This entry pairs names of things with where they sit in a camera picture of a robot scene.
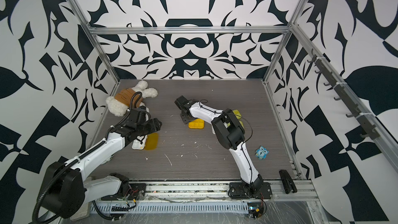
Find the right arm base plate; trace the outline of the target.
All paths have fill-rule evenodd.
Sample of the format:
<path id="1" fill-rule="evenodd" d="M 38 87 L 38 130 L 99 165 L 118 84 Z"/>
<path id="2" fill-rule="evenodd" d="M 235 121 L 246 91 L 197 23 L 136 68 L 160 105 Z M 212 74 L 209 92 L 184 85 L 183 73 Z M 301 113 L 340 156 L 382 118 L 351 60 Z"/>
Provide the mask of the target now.
<path id="1" fill-rule="evenodd" d="M 264 199 L 272 198 L 272 189 L 269 183 L 263 182 L 260 188 L 254 192 L 250 186 L 244 182 L 229 183 L 228 196 L 233 200 L 242 199 Z"/>

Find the yellow pillbox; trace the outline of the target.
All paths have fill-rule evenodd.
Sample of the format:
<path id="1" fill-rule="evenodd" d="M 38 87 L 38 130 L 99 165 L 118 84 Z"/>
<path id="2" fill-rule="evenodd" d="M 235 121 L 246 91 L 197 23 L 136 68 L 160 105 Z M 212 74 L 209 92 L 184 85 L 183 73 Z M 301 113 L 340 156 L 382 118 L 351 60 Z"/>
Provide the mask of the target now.
<path id="1" fill-rule="evenodd" d="M 132 143 L 134 150 L 155 150 L 158 146 L 159 135 L 157 133 L 139 136 Z"/>
<path id="2" fill-rule="evenodd" d="M 202 119 L 196 119 L 194 121 L 189 122 L 188 127 L 190 129 L 202 130 L 205 127 L 205 121 Z"/>

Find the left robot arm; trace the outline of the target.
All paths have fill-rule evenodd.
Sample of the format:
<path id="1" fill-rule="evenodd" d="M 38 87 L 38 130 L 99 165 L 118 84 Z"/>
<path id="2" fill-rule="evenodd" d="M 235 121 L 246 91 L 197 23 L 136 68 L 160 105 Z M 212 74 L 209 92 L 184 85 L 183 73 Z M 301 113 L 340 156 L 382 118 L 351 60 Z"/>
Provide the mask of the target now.
<path id="1" fill-rule="evenodd" d="M 87 181 L 90 174 L 115 153 L 121 151 L 138 138 L 160 131 L 162 122 L 151 118 L 144 106 L 128 111 L 116 125 L 112 125 L 106 136 L 90 149 L 64 162 L 54 162 L 45 173 L 32 222 L 40 224 L 39 210 L 45 208 L 54 216 L 44 223 L 48 224 L 58 217 L 73 216 L 82 205 L 106 196 L 125 197 L 129 195 L 129 179 L 113 173 L 107 177 Z"/>

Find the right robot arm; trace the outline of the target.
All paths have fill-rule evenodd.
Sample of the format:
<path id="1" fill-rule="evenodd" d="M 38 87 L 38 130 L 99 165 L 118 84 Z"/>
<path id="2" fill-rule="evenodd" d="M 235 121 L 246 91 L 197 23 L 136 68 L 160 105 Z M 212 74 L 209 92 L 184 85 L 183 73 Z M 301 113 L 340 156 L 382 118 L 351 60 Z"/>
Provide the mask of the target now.
<path id="1" fill-rule="evenodd" d="M 185 124 L 196 119 L 211 124 L 220 145 L 232 154 L 244 186 L 248 187 L 252 194 L 259 192 L 263 179 L 247 151 L 245 129 L 233 111 L 229 108 L 217 110 L 184 96 L 178 97 L 175 104 L 181 110 L 180 116 Z"/>

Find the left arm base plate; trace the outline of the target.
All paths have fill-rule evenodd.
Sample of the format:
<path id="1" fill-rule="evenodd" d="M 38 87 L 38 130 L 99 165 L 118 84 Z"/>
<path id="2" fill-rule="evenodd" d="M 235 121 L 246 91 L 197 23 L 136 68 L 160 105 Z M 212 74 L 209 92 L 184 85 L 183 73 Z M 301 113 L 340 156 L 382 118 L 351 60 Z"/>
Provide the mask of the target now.
<path id="1" fill-rule="evenodd" d="M 102 201 L 141 200 L 146 194 L 145 183 L 129 183 L 124 185 L 115 195 L 102 197 Z"/>

